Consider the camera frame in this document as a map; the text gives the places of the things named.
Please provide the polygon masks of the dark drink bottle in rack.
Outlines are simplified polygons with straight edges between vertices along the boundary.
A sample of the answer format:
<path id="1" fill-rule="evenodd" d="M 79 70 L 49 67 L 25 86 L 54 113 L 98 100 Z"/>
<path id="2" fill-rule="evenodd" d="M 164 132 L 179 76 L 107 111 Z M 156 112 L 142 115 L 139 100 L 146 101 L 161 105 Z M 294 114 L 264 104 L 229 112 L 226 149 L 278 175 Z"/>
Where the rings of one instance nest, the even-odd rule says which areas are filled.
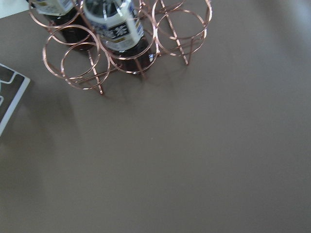
<path id="1" fill-rule="evenodd" d="M 36 11 L 36 14 L 30 12 L 33 21 L 49 33 L 58 31 L 68 46 L 81 42 L 76 50 L 92 47 L 93 37 L 86 30 L 76 27 L 88 27 L 80 14 L 79 0 L 28 0 L 27 3 Z"/>

